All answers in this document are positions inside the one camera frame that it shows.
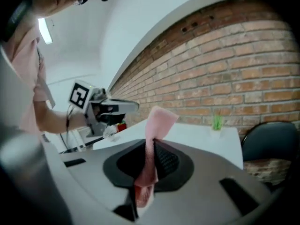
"robotic arm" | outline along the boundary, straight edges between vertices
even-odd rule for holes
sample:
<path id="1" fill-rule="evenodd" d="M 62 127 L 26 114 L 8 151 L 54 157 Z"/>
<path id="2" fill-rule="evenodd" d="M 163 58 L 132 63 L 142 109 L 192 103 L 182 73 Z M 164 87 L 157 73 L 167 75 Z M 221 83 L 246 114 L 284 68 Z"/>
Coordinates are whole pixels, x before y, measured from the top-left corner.
<path id="1" fill-rule="evenodd" d="M 108 98 L 105 89 L 80 80 L 75 80 L 68 102 L 84 114 L 91 130 L 89 137 L 101 136 L 107 126 L 121 123 L 126 113 L 139 109 L 136 102 Z"/>

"brick wall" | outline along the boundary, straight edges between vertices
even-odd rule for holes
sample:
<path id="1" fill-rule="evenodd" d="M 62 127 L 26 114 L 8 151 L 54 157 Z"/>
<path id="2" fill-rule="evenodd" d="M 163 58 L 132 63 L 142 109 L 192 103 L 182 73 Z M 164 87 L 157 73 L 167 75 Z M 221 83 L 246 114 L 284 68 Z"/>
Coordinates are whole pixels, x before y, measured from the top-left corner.
<path id="1" fill-rule="evenodd" d="M 136 101 L 129 126 L 154 105 L 179 122 L 210 125 L 220 113 L 243 135 L 255 124 L 300 121 L 300 54 L 288 24 L 261 0 L 230 0 L 201 9 L 164 31 L 111 89 Z"/>

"white ceiling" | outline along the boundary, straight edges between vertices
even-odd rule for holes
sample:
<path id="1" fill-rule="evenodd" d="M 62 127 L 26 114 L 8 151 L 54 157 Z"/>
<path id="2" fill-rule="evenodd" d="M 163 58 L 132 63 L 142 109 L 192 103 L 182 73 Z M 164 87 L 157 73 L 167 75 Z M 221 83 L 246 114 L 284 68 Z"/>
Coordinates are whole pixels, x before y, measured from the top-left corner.
<path id="1" fill-rule="evenodd" d="M 89 57 L 87 54 L 93 54 L 92 62 L 90 63 L 87 59 L 86 63 L 93 64 L 93 66 L 99 64 L 95 62 L 95 57 L 98 59 L 101 35 L 115 1 L 89 0 L 82 6 L 71 6 L 46 19 L 53 43 L 46 45 L 41 39 L 39 48 L 45 58 L 48 81 L 56 80 L 55 73 L 64 73 L 64 63 L 68 64 L 70 57 L 72 57 L 72 61 L 82 61 L 81 57 Z M 72 75 L 78 76 L 82 72 L 83 70 L 79 69 L 79 74 L 73 72 Z M 68 79 L 70 74 L 65 72 L 63 76 L 61 74 L 59 77 Z"/>

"green plant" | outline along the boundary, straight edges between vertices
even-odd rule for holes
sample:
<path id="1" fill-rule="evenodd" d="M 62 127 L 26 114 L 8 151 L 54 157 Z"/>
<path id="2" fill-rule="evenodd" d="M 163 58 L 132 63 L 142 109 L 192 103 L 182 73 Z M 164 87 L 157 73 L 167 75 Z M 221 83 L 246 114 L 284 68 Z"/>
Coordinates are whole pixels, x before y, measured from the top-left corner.
<path id="1" fill-rule="evenodd" d="M 214 115 L 212 118 L 211 128 L 215 131 L 220 131 L 223 125 L 223 118 L 219 115 Z"/>

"chair backrest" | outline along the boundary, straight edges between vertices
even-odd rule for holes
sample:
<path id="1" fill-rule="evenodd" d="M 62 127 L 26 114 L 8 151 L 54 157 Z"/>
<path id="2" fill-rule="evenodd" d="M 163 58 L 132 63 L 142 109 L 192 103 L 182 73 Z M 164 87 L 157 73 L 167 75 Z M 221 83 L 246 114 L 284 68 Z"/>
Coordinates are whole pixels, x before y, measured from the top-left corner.
<path id="1" fill-rule="evenodd" d="M 299 147 L 299 135 L 290 122 L 261 123 L 242 141 L 244 161 L 278 158 L 292 161 Z"/>

